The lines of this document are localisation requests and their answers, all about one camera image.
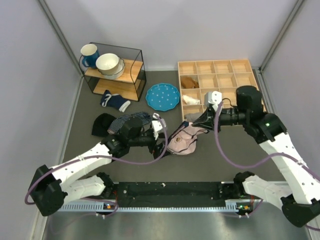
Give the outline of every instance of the wooden compartment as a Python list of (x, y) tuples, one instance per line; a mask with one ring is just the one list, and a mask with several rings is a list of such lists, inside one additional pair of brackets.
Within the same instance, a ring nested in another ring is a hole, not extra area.
[(201, 91), (201, 103), (205, 104), (205, 95), (208, 92), (214, 92), (214, 91), (218, 91), (219, 92), (219, 88), (205, 88), (205, 89), (200, 89)]
[(224, 103), (223, 104), (223, 108), (224, 109), (229, 109), (229, 108), (232, 108), (232, 106), (230, 105), (230, 103)]
[(257, 86), (255, 76), (252, 72), (236, 73), (235, 79), (239, 87), (245, 86), (245, 85)]
[(198, 75), (183, 75), (183, 76), (180, 76), (179, 80), (180, 80), (180, 85), (181, 85), (182, 89), (184, 89), (184, 87), (182, 86), (181, 82), (183, 81), (184, 78), (192, 78), (194, 81), (199, 83)]
[(183, 105), (182, 109), (183, 109), (182, 119), (185, 118), (186, 114), (196, 114), (196, 113), (203, 113), (204, 112), (202, 105)]
[(217, 77), (220, 89), (236, 88), (238, 86), (236, 77), (233, 73), (217, 74), (216, 77)]
[(215, 73), (217, 74), (233, 73), (230, 60), (213, 61), (213, 63), (214, 63)]
[(198, 75), (199, 87), (201, 89), (218, 88), (217, 75), (215, 74), (202, 74)]
[[(178, 62), (180, 94), (200, 99), (201, 105), (186, 105), (181, 100), (182, 120), (184, 116), (191, 113), (203, 113), (207, 107), (205, 95), (207, 92), (218, 91), (222, 93), (224, 108), (237, 105), (236, 90), (240, 86), (250, 85), (257, 87), (255, 76), (247, 59), (232, 60), (205, 60), (205, 61), (182, 61)], [(199, 88), (184, 89), (181, 86), (183, 77), (191, 77), (199, 83)]]
[(202, 104), (202, 102), (201, 102), (201, 93), (200, 93), (200, 89), (199, 88), (181, 89), (181, 102), (182, 102), (183, 105), (187, 105), (187, 103), (185, 101), (183, 101), (183, 99), (182, 99), (183, 95), (189, 96), (189, 97), (194, 98), (194, 99), (198, 99), (198, 100), (200, 100), (200, 104)]
[(180, 75), (197, 74), (197, 65), (195, 61), (182, 61), (179, 62), (178, 66)]
[[(236, 87), (230, 87), (230, 88), (221, 88), (220, 92), (222, 93), (222, 99), (227, 98), (230, 99), (232, 105), (237, 104), (236, 99)], [(228, 100), (224, 100), (223, 104), (229, 104), (230, 102)]]
[(197, 61), (196, 69), (198, 74), (214, 74), (216, 72), (214, 61)]
[(233, 72), (251, 73), (252, 68), (248, 59), (231, 60)]

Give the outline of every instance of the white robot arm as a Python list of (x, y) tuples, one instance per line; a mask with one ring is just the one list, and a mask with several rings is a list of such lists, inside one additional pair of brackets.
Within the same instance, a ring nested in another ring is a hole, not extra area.
[[(263, 112), (261, 93), (255, 87), (243, 86), (237, 89), (236, 95), (238, 106), (235, 109), (217, 112), (219, 124), (241, 124), (268, 155), (284, 153), (296, 161), (282, 155), (272, 157), (288, 186), (275, 185), (251, 172), (239, 173), (234, 181), (241, 185), (240, 188), (246, 194), (257, 196), (276, 206), (292, 224), (302, 227), (320, 213), (320, 182), (304, 169), (308, 166), (279, 118)], [(207, 112), (210, 112), (210, 108), (212, 112), (218, 111), (222, 100), (220, 92), (208, 92), (205, 96)], [(203, 114), (194, 125), (212, 129), (214, 117), (208, 113)]]
[[(242, 86), (236, 90), (237, 107), (220, 110), (222, 100), (220, 92), (208, 92), (205, 95), (207, 110), (193, 126), (220, 130), (223, 125), (242, 125), (257, 144), (272, 155), (272, 160), (288, 183), (288, 186), (278, 186), (246, 171), (235, 176), (234, 189), (240, 195), (257, 196), (281, 209), (285, 217), (297, 227), (304, 226), (320, 215), (320, 181), (309, 173), (280, 119), (275, 114), (263, 112), (261, 93), (253, 86)], [(218, 124), (214, 123), (216, 112)], [(166, 124), (159, 115), (154, 114), (152, 128), (142, 136), (139, 126), (134, 119), (128, 121), (121, 136), (108, 136), (89, 151), (70, 160), (72, 164), (66, 167), (62, 167), (65, 163), (51, 169), (45, 165), (39, 167), (29, 193), (41, 214), (51, 215), (63, 204), (89, 196), (108, 199), (114, 189), (114, 183), (108, 175), (99, 173), (78, 179), (111, 163), (112, 160), (105, 156), (120, 158), (129, 152), (130, 147), (148, 146), (153, 154), (159, 134), (164, 130), (162, 126), (166, 127)], [(295, 160), (277, 153), (292, 156)]]
[(36, 181), (46, 175), (30, 191), (41, 214), (49, 216), (62, 205), (89, 196), (107, 199), (114, 188), (114, 183), (107, 174), (100, 172), (86, 179), (78, 179), (103, 165), (110, 164), (113, 160), (106, 156), (120, 158), (129, 152), (130, 147), (147, 146), (150, 153), (153, 153), (159, 134), (164, 132), (163, 126), (167, 127), (166, 122), (155, 113), (151, 128), (141, 133), (142, 122), (133, 117), (125, 122), (118, 135), (107, 136), (93, 148), (74, 159), (52, 166), (50, 169), (46, 165), (39, 167), (29, 190), (33, 188)]

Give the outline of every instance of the polka dot plate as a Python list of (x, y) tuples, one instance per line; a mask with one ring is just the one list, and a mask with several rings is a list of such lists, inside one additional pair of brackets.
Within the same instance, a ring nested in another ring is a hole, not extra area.
[(180, 93), (169, 83), (159, 83), (149, 88), (145, 99), (154, 110), (165, 112), (176, 107), (180, 101)]

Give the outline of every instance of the bowl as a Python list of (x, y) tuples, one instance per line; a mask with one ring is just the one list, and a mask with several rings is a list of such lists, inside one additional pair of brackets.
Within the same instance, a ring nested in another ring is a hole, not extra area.
[(113, 53), (106, 53), (98, 57), (95, 65), (102, 75), (110, 76), (117, 73), (119, 57)]
[(122, 74), (124, 74), (125, 71), (125, 61), (123, 59), (119, 59), (119, 66), (118, 69), (115, 71), (115, 74), (113, 75), (103, 75), (105, 79), (109, 80), (115, 80), (119, 77), (121, 77)]

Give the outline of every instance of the mug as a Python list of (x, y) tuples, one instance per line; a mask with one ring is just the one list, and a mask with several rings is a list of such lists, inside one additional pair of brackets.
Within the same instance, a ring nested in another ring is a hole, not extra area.
[(91, 67), (96, 69), (96, 61), (99, 58), (98, 47), (92, 43), (84, 45), (80, 53), (83, 56), (82, 64), (85, 67)]

